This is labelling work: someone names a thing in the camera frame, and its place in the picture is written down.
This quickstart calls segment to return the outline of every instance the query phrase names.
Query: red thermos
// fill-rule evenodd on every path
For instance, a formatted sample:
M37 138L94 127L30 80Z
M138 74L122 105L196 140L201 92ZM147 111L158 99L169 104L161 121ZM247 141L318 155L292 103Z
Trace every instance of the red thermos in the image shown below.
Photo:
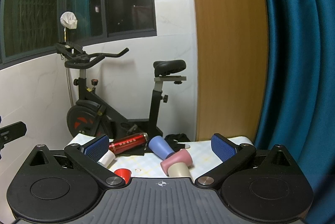
M114 140L109 143L109 150L115 155L118 155L126 150L132 149L136 146L146 144L148 142L148 134L136 133L122 139Z

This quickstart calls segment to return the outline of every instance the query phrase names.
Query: metal screw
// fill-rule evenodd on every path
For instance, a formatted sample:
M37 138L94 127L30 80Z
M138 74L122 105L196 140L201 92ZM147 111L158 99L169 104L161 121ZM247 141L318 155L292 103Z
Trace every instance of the metal screw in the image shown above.
M120 177L109 177L106 179L106 183L110 185L117 185L117 184L120 184L121 182L122 182L122 178Z
M203 176L198 179L198 182L202 185L210 185L214 182L214 179L212 177Z

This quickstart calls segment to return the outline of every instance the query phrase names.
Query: pink cup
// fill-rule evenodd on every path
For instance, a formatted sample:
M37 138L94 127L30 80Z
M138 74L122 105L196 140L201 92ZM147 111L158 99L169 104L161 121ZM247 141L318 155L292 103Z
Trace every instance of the pink cup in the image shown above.
M193 160L190 156L190 153L188 153L186 149L179 150L178 152L174 153L172 156L168 157L160 163L160 166L162 167L165 175L167 175L167 170L169 169L169 167L175 163L185 163L187 166L190 166L192 165Z

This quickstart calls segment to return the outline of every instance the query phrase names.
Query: wooden door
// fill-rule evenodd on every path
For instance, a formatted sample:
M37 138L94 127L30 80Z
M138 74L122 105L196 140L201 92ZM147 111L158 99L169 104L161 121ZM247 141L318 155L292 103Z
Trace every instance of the wooden door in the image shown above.
M265 0L195 0L197 140L215 132L254 140L268 58Z

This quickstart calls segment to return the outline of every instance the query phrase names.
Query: white tile wall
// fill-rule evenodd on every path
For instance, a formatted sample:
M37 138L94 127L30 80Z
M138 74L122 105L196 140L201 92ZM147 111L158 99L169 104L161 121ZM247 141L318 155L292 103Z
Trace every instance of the white tile wall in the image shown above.
M147 118L154 86L153 62L184 59L187 76L182 85L164 83L158 126L165 134L186 133L195 139L197 107L197 45L194 0L155 0L157 37L127 39L85 47L92 52L130 51L119 59L105 59L88 70L87 78L98 78L97 93L129 118ZM71 72L72 77L78 71ZM0 220L14 218L6 202L6 190L32 147L39 143L62 149L70 140L66 114L70 107L66 75L59 55L24 62L0 71L1 126L19 120L26 123L24 138L1 151Z

